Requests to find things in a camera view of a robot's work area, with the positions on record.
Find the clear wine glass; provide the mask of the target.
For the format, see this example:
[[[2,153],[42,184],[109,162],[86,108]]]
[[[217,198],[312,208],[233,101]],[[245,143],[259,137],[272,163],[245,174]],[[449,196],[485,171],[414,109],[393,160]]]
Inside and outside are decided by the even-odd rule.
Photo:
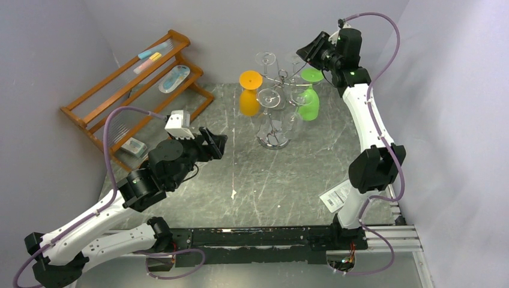
[[[293,88],[290,92],[290,108],[285,112],[283,121],[282,121],[282,133],[285,138],[289,140],[296,139],[300,132],[303,130],[304,121],[301,115],[298,113],[298,108],[300,104],[304,104],[304,100],[302,96],[299,96],[302,93],[304,88],[296,87]]]
[[[295,52],[289,52],[286,55],[286,60],[288,63],[292,64],[292,71],[291,76],[289,78],[289,82],[291,85],[300,85],[303,84],[303,79],[300,76],[300,64],[302,62],[302,59],[295,53]]]
[[[262,75],[266,77],[268,75],[268,67],[276,62],[276,56],[272,52],[259,52],[255,56],[255,61],[262,67]]]
[[[258,132],[258,137],[260,139],[263,136],[268,138],[268,136],[272,135],[275,130],[271,119],[271,112],[280,104],[281,97],[275,89],[265,88],[258,92],[257,101],[264,108],[262,113],[262,125]]]

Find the green plastic wine glass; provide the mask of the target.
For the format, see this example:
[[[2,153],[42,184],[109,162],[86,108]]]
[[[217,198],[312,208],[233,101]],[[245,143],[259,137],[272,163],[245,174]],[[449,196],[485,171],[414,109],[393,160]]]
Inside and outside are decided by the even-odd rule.
[[[324,76],[320,70],[305,68],[301,73],[301,78],[310,84],[310,86],[306,86],[303,92],[299,94],[299,96],[303,97],[304,104],[300,104],[298,113],[301,115],[303,121],[313,121],[318,117],[320,108],[319,96],[313,85],[321,82]]]

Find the orange plastic wine glass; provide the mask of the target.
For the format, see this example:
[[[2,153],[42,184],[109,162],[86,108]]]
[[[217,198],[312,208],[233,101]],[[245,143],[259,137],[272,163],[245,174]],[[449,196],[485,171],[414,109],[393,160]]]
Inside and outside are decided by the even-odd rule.
[[[255,116],[261,106],[257,101],[257,94],[263,78],[257,71],[248,70],[240,75],[239,84],[243,88],[239,96],[239,110],[244,116]]]

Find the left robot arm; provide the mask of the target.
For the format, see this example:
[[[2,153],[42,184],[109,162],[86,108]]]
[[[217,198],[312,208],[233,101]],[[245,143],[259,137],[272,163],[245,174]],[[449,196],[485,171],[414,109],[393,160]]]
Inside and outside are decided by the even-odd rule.
[[[53,232],[28,235],[25,246],[38,285],[65,287],[93,266],[123,254],[172,248],[173,234],[161,217],[150,218],[126,233],[104,233],[165,199],[188,180],[198,162],[221,159],[226,142],[226,135],[213,134],[205,127],[184,137],[172,133],[93,207]]]

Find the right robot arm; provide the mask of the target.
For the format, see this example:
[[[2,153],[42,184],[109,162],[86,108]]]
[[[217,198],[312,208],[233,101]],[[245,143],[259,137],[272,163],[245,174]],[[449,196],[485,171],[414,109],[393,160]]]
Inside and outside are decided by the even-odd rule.
[[[381,199],[402,169],[406,149],[396,145],[385,129],[372,91],[369,72],[360,66],[361,32],[339,29],[335,35],[322,31],[297,55],[320,72],[332,75],[332,84],[347,105],[360,140],[361,152],[350,164],[351,190],[330,225],[330,241],[346,248],[364,236],[362,217],[370,200]]]

